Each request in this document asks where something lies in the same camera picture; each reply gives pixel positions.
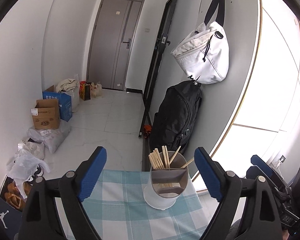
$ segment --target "label on box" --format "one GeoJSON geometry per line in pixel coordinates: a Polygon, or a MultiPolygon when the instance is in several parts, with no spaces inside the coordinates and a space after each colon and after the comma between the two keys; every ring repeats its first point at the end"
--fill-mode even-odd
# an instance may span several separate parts
{"type": "Polygon", "coordinates": [[[47,134],[49,134],[49,133],[52,133],[50,129],[44,130],[44,131],[41,131],[41,132],[40,132],[41,136],[45,136],[45,135],[47,135],[47,134]]]}
{"type": "Polygon", "coordinates": [[[31,109],[31,115],[38,115],[38,108],[31,109]]]}

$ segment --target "backpack zipper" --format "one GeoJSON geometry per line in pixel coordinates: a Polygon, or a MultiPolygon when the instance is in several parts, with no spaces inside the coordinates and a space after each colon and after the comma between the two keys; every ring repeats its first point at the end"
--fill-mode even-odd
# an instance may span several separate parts
{"type": "Polygon", "coordinates": [[[211,39],[212,39],[213,35],[210,37],[210,39],[207,42],[207,47],[206,47],[206,51],[204,52],[204,57],[203,57],[203,62],[206,62],[206,56],[208,54],[208,50],[210,49],[210,43],[211,43],[211,39]]]}
{"type": "Polygon", "coordinates": [[[185,100],[185,98],[182,96],[181,92],[178,91],[178,89],[175,89],[178,94],[180,95],[180,97],[182,98],[182,100],[186,103],[186,107],[187,107],[187,111],[188,111],[188,118],[187,118],[187,122],[185,123],[185,125],[183,126],[183,129],[181,130],[181,139],[178,139],[178,142],[180,143],[182,138],[183,138],[183,133],[184,133],[184,129],[188,126],[190,120],[191,120],[191,112],[190,112],[190,107],[188,102],[185,100]]]}
{"type": "Polygon", "coordinates": [[[186,52],[184,52],[184,53],[182,53],[182,54],[176,56],[175,59],[178,60],[178,59],[180,59],[180,58],[186,57],[186,56],[190,55],[193,51],[195,51],[195,50],[197,50],[197,49],[201,49],[202,47],[204,47],[204,46],[207,45],[207,43],[208,43],[209,40],[207,40],[206,42],[202,43],[201,45],[199,45],[199,46],[197,46],[197,47],[195,47],[195,48],[192,48],[192,49],[190,49],[190,50],[188,50],[188,51],[186,51],[186,52]]]}

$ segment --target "metal bolt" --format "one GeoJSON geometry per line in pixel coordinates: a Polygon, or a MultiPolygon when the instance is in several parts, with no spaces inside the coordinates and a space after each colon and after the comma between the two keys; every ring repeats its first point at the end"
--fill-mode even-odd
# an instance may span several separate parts
{"type": "Polygon", "coordinates": [[[258,180],[259,180],[260,182],[266,182],[266,178],[265,178],[264,176],[259,176],[259,177],[258,177],[258,180]]]}
{"type": "Polygon", "coordinates": [[[74,171],[68,171],[67,173],[66,173],[66,177],[67,178],[72,178],[74,176],[74,171]]]}
{"type": "Polygon", "coordinates": [[[235,176],[235,173],[233,171],[227,171],[226,174],[229,176],[229,177],[234,177],[235,176]]]}
{"type": "Polygon", "coordinates": [[[43,178],[42,178],[42,177],[37,177],[37,178],[35,179],[35,182],[36,182],[36,183],[40,183],[41,181],[43,181],[43,178]]]}

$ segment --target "black strap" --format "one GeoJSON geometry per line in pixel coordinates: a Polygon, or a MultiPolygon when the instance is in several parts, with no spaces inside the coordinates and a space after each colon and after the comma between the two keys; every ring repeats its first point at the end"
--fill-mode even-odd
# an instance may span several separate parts
{"type": "Polygon", "coordinates": [[[212,0],[210,6],[208,8],[206,17],[204,18],[205,25],[207,25],[209,23],[209,21],[211,20],[218,5],[219,5],[219,8],[218,8],[216,22],[219,23],[223,27],[223,23],[225,21],[225,0],[212,0]]]}

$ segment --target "white shoulder bag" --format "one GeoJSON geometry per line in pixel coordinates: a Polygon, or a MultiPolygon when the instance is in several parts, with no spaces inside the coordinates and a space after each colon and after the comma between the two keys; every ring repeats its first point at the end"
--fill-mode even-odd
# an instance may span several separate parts
{"type": "Polygon", "coordinates": [[[229,68],[229,45],[223,29],[225,0],[212,0],[204,22],[192,31],[171,54],[186,76],[201,84],[224,80],[229,68]],[[218,8],[216,21],[206,28],[218,8]]]}

